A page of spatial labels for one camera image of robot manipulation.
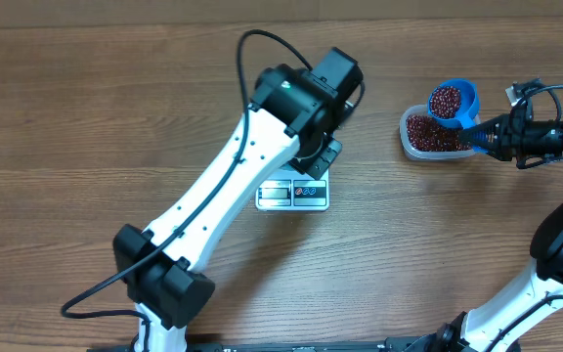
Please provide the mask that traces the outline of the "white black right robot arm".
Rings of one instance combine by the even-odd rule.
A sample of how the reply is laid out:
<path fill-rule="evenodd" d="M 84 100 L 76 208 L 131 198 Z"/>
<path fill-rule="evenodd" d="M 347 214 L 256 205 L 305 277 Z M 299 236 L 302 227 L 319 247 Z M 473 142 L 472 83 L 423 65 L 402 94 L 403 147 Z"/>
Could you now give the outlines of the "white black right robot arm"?
<path fill-rule="evenodd" d="M 557 85 L 514 83 L 510 112 L 463 130 L 462 142 L 500 161 L 528 169 L 563 161 L 563 104 L 548 121 L 534 119 L 533 99 Z M 525 269 L 482 306 L 463 312 L 410 345 L 417 351 L 516 351 L 528 330 L 563 308 L 563 202 L 537 228 Z"/>

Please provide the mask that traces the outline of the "blue measuring scoop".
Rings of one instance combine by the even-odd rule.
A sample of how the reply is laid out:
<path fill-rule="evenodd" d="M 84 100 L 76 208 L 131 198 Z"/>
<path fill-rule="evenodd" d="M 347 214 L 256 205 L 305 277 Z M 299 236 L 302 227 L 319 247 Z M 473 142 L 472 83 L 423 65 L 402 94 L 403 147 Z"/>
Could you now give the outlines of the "blue measuring scoop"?
<path fill-rule="evenodd" d="M 479 108 L 476 86 L 465 79 L 440 84 L 427 100 L 429 116 L 446 128 L 460 128 L 460 131 L 477 125 Z"/>

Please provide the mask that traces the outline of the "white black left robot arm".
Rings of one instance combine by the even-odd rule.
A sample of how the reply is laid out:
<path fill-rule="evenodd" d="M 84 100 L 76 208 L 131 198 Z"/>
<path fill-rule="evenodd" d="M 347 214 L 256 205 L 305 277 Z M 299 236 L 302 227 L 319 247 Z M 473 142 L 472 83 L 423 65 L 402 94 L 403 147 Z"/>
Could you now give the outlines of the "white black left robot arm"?
<path fill-rule="evenodd" d="M 312 69 L 265 69 L 248 115 L 188 191 L 145 229 L 118 231 L 116 267 L 140 316 L 133 350 L 186 350 L 186 327 L 215 289 L 203 272 L 225 231 L 283 165 L 325 174 L 341 149 L 333 133 L 363 82 L 358 62 L 337 48 Z"/>

